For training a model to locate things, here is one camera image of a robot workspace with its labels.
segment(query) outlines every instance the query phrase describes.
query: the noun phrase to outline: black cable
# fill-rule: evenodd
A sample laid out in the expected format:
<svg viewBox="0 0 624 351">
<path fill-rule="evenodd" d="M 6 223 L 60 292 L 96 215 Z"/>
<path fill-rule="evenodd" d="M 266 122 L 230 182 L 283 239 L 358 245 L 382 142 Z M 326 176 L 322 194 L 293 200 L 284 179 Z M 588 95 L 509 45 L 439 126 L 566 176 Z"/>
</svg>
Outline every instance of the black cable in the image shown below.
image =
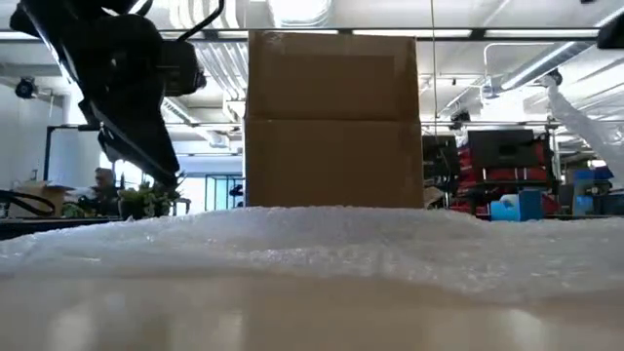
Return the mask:
<svg viewBox="0 0 624 351">
<path fill-rule="evenodd" d="M 47 207 L 49 207 L 50 210 L 49 211 L 39 210 L 31 205 L 28 205 L 27 203 L 25 203 L 24 201 L 20 199 L 29 199 L 29 200 L 40 202 L 46 205 Z M 34 215 L 40 215 L 40 216 L 52 216 L 55 214 L 55 211 L 57 209 L 57 207 L 47 199 L 44 199 L 42 197 L 35 196 L 35 195 L 18 193 L 15 191 L 0 190 L 0 200 L 8 204 L 17 205 Z"/>
<path fill-rule="evenodd" d="M 221 13 L 223 13 L 224 8 L 225 8 L 225 0 L 218 0 L 218 7 L 216 8 L 216 10 L 214 10 L 208 17 L 206 17 L 206 19 L 202 20 L 201 22 L 197 23 L 194 27 L 190 28 L 186 33 L 180 35 L 180 37 L 177 38 L 177 41 L 178 42 L 186 41 L 188 38 L 197 34 L 200 30 L 204 29 L 206 26 L 212 23 L 213 20 L 221 16 Z"/>
</svg>

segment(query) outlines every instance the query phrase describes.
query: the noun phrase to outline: small cardboard box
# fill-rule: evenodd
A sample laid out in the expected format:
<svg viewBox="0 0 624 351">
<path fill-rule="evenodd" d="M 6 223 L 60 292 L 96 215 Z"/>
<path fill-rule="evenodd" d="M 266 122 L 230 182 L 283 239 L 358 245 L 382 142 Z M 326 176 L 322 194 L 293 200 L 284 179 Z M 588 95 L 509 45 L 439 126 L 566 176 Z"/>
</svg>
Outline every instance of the small cardboard box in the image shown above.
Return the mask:
<svg viewBox="0 0 624 351">
<path fill-rule="evenodd" d="M 249 206 L 422 208 L 411 38 L 254 32 Z"/>
<path fill-rule="evenodd" d="M 28 195 L 34 195 L 41 198 L 44 198 L 50 201 L 55 206 L 55 214 L 54 217 L 62 216 L 62 204 L 65 200 L 65 193 L 68 190 L 72 190 L 73 188 L 67 186 L 60 185 L 49 185 L 45 181 L 28 181 L 20 184 L 13 191 Z M 29 199 L 20 199 L 24 201 L 26 204 L 34 207 L 35 209 L 42 211 L 49 211 L 50 208 L 45 204 L 29 200 Z M 10 217 L 35 217 L 36 214 L 32 214 L 29 211 L 15 205 L 11 204 L 9 207 L 9 216 Z"/>
</svg>

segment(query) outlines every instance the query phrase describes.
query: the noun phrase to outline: white plastic sheet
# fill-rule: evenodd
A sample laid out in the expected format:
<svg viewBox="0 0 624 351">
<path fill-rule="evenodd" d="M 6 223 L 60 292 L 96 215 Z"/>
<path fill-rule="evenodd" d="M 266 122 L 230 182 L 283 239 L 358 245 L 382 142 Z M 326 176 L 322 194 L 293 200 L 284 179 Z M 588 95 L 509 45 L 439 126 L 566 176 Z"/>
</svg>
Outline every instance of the white plastic sheet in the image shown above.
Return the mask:
<svg viewBox="0 0 624 351">
<path fill-rule="evenodd" d="M 495 301 L 624 287 L 624 219 L 484 222 L 465 214 L 244 209 L 0 243 L 0 273 L 123 276 L 251 268 L 385 277 Z"/>
<path fill-rule="evenodd" d="M 547 86 L 553 116 L 571 132 L 579 135 L 601 156 L 618 183 L 624 181 L 624 122 L 604 123 L 577 110 L 559 92 L 552 77 L 542 79 Z"/>
</svg>

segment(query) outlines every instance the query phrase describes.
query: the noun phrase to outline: blue box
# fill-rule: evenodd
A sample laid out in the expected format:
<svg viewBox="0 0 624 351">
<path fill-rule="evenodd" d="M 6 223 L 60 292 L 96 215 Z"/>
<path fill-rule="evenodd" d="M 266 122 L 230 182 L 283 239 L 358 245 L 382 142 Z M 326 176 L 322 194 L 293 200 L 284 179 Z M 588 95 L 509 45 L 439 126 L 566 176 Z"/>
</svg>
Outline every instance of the blue box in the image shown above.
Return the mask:
<svg viewBox="0 0 624 351">
<path fill-rule="evenodd" d="M 520 194 L 490 204 L 491 220 L 527 221 L 544 218 L 542 192 L 523 190 Z"/>
</svg>

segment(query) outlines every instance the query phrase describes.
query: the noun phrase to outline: cable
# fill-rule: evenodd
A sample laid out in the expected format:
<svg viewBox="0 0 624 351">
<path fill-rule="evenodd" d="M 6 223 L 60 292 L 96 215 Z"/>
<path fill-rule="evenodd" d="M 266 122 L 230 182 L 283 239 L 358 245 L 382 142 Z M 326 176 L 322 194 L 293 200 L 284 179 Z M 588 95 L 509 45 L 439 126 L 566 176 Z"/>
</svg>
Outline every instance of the cable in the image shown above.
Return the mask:
<svg viewBox="0 0 624 351">
<path fill-rule="evenodd" d="M 223 12 L 224 8 L 225 8 L 225 0 L 218 0 L 218 7 L 216 8 L 216 10 L 214 10 L 211 14 L 209 14 L 206 17 L 206 19 L 202 20 L 201 22 L 197 23 L 194 27 L 190 28 L 186 33 L 180 35 L 180 37 L 177 38 L 177 41 L 178 42 L 186 41 L 186 39 L 197 34 L 199 31 L 201 31 L 210 23 L 212 23 L 213 20 L 221 16 L 221 13 Z"/>
<path fill-rule="evenodd" d="M 438 135 L 438 67 L 437 67 L 437 58 L 436 58 L 436 16 L 435 11 L 433 9 L 434 0 L 430 0 L 431 4 L 431 39 L 433 44 L 433 103 L 434 103 L 434 112 L 433 112 L 433 120 L 434 126 L 433 131 L 434 134 Z"/>
<path fill-rule="evenodd" d="M 438 139 L 438 64 L 436 57 L 436 14 L 434 11 L 434 0 L 430 0 L 431 4 L 431 41 L 433 45 L 433 104 L 434 104 L 434 114 L 433 114 L 433 132 L 434 138 L 436 141 L 436 147 L 440 143 Z M 452 179 L 452 170 L 450 169 L 450 163 L 447 159 L 447 155 L 442 148 L 439 148 L 440 156 L 442 157 L 442 161 L 445 163 L 445 167 L 448 171 L 448 179 L 447 179 L 447 193 L 450 191 L 450 182 Z"/>
<path fill-rule="evenodd" d="M 4 200 L 4 202 L 7 204 L 14 204 L 16 206 L 19 206 L 34 215 L 51 216 L 51 215 L 54 215 L 56 211 L 56 206 L 52 202 L 42 197 L 35 196 L 35 195 L 18 193 L 15 191 L 0 190 L 0 199 Z M 34 200 L 36 202 L 42 203 L 43 205 L 48 207 L 49 210 L 48 211 L 39 210 L 25 203 L 24 201 L 20 199 Z"/>
</svg>

